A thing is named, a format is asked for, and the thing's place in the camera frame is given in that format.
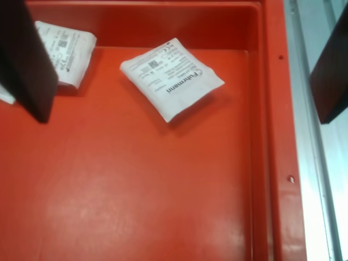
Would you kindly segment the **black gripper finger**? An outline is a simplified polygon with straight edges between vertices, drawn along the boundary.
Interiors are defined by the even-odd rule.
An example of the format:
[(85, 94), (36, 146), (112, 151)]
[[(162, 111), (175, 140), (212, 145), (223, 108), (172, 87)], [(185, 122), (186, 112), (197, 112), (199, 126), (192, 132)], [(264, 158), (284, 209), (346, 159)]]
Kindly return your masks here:
[(48, 122), (58, 75), (24, 1), (1, 1), (1, 84), (38, 122)]
[(320, 123), (328, 124), (347, 108), (347, 5), (310, 74)]

